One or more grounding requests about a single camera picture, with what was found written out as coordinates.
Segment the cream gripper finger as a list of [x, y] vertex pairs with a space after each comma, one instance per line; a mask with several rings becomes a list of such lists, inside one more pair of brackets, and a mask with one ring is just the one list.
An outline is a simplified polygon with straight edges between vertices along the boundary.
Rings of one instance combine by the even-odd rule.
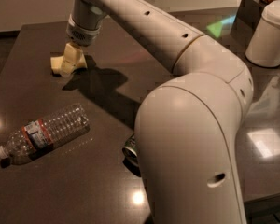
[[84, 67], [84, 53], [81, 47], [73, 42], [66, 44], [61, 64], [62, 77], [70, 77], [76, 70]]

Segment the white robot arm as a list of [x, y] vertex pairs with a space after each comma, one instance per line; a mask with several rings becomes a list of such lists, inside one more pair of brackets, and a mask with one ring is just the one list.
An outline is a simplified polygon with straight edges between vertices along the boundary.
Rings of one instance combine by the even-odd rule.
[[75, 0], [67, 33], [88, 46], [110, 16], [173, 79], [140, 105], [137, 161], [155, 224], [246, 224], [235, 139], [253, 98], [246, 64], [144, 0]]

